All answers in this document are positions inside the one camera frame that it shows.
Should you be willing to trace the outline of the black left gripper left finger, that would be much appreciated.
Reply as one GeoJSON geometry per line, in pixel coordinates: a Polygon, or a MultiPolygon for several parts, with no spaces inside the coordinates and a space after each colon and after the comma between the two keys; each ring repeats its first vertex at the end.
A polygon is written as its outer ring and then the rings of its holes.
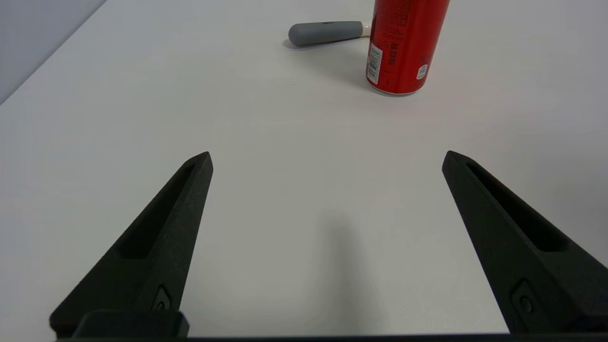
{"type": "Polygon", "coordinates": [[[213,175],[209,152],[189,158],[52,312],[75,333],[98,310],[178,310],[213,175]]]}

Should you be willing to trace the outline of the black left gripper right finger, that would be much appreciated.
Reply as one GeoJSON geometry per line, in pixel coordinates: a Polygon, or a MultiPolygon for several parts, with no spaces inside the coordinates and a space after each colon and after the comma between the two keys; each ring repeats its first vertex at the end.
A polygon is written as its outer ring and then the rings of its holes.
{"type": "Polygon", "coordinates": [[[473,159],[442,172],[510,333],[606,333],[601,262],[473,159]]]}

